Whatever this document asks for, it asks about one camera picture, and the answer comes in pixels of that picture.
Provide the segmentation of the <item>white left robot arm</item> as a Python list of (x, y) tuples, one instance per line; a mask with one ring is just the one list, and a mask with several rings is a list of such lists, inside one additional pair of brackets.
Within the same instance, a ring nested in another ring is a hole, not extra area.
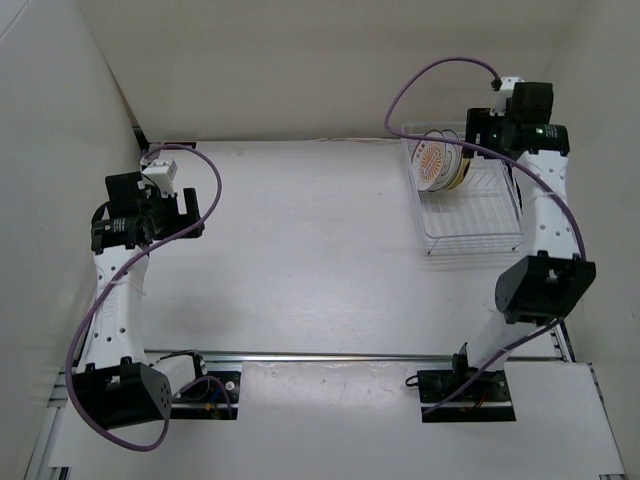
[[(210, 386), (195, 351), (149, 362), (143, 347), (145, 250), (200, 218), (195, 190), (179, 195), (173, 179), (159, 167), (109, 176), (108, 200), (91, 220), (97, 292), (105, 298), (91, 316), (72, 385), (88, 418), (104, 430), (166, 420), (174, 397), (198, 400)], [(180, 198), (184, 212), (178, 209)]]

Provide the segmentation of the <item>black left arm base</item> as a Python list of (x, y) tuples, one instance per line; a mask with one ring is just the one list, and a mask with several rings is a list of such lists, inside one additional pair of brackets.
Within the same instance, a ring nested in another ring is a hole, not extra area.
[(240, 364), (208, 365), (205, 379), (179, 394), (172, 403), (172, 420), (236, 420), (239, 412), (242, 367)]

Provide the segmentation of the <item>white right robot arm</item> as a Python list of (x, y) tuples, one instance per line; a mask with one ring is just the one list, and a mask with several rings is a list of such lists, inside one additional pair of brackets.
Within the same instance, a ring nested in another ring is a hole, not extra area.
[(467, 365), (449, 375), (450, 390), (464, 400), (484, 389), (482, 371), (502, 370), (511, 351), (564, 320), (596, 276), (567, 205), (569, 136), (551, 122), (552, 85), (504, 77), (495, 88), (492, 108), (467, 113), (463, 153), (510, 167), (521, 205), (522, 257), (498, 277), (496, 310), (464, 346)]

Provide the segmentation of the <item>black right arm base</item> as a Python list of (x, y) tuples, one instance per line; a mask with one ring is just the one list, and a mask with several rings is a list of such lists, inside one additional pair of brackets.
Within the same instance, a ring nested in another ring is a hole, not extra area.
[(462, 393), (429, 413), (433, 406), (456, 391), (473, 373), (473, 370), (461, 375), (456, 375), (452, 370), (418, 370), (409, 376), (405, 386), (418, 390), (422, 422), (515, 422), (516, 414), (504, 371), (482, 373)]

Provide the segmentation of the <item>white plate with dark rings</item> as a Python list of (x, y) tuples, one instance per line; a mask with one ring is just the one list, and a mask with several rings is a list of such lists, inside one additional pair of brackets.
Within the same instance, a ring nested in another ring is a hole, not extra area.
[(440, 160), (436, 162), (438, 176), (428, 192), (444, 191), (453, 183), (460, 166), (460, 147), (457, 144), (435, 141), (431, 141), (429, 146), (433, 146), (435, 152), (440, 154)]

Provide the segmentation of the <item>orange sunburst white plate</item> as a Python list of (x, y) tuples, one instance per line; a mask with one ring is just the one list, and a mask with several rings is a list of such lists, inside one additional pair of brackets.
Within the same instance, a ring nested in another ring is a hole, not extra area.
[(436, 162), (440, 160), (440, 154), (435, 152), (431, 141), (419, 141), (411, 156), (411, 173), (415, 186), (419, 192), (428, 192), (438, 176)]

